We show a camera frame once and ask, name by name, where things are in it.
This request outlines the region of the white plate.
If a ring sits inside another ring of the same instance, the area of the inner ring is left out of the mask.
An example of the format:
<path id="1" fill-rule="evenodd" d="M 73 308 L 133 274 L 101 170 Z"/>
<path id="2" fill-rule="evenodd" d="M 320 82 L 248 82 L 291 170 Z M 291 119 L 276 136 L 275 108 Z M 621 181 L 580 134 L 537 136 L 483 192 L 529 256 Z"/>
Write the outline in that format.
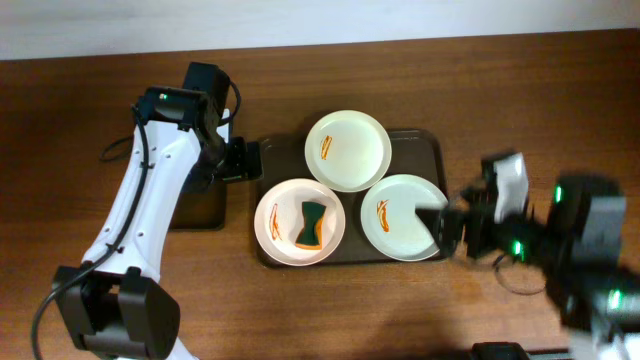
<path id="1" fill-rule="evenodd" d="M 392 175 L 366 193 L 361 226 L 369 242 L 387 257 L 405 262 L 426 260 L 439 249 L 432 225 L 425 225 L 416 210 L 438 213 L 447 204 L 444 193 L 430 181 L 416 175 Z"/>
<path id="2" fill-rule="evenodd" d="M 332 190 L 355 193 L 386 174 L 392 146 L 389 134 L 375 118 L 340 110 L 313 125 L 305 140 L 304 157 L 316 180 Z"/>
<path id="3" fill-rule="evenodd" d="M 321 250 L 295 246 L 303 228 L 302 203 L 307 201 L 326 207 Z M 345 234 L 346 214 L 331 189 L 317 181 L 298 178 L 283 181 L 262 196 L 253 226 L 255 238 L 269 258 L 288 266 L 309 266 L 326 259 L 337 249 Z"/>

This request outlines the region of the orange green sponge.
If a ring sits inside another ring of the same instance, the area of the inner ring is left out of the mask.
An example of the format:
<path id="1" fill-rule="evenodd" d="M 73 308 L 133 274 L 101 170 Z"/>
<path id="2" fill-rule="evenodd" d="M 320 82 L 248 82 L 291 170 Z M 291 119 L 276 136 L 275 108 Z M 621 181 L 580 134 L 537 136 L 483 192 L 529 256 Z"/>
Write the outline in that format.
<path id="1" fill-rule="evenodd" d="M 326 207 L 316 202 L 303 202 L 303 228 L 298 234 L 295 246 L 304 250 L 321 250 L 322 225 Z"/>

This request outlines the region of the white plate back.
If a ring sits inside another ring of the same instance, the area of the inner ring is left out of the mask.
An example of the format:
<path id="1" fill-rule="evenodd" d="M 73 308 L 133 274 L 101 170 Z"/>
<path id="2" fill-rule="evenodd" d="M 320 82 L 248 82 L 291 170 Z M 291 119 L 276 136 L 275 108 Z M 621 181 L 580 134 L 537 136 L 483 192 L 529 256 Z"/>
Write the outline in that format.
<path id="1" fill-rule="evenodd" d="M 313 125 L 305 140 L 304 157 L 316 180 L 332 190 L 355 193 L 386 174 L 392 146 L 389 134 L 375 118 L 340 110 Z"/>

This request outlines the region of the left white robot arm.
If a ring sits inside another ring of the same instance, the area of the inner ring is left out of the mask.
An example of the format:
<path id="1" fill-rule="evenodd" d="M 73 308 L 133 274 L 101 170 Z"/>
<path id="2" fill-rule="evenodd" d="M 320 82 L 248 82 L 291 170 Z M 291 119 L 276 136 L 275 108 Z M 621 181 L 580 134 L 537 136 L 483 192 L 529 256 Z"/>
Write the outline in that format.
<path id="1" fill-rule="evenodd" d="M 181 87 L 151 86 L 132 105 L 135 124 L 125 176 L 102 230 L 77 267 L 56 270 L 32 320 L 56 304 L 74 346 L 101 359 L 190 359 L 179 339 L 179 304 L 159 284 L 164 243 L 179 199 L 216 183 L 261 178 L 259 146 L 222 136 L 239 90 L 217 65 L 190 63 Z"/>

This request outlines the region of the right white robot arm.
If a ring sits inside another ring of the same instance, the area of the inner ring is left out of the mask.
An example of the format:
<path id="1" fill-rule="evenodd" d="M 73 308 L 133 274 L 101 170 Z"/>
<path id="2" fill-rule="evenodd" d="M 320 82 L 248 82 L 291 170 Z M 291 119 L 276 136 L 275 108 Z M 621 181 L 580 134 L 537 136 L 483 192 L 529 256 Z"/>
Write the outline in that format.
<path id="1" fill-rule="evenodd" d="M 602 175 L 567 173 L 557 179 L 546 222 L 528 206 L 526 176 L 495 174 L 460 196 L 465 210 L 419 206 L 417 218 L 440 253 L 459 242 L 468 257 L 493 251 L 541 270 L 545 292 L 572 333 L 575 359 L 639 356 L 639 275 L 620 265 L 627 201 L 619 184 Z"/>

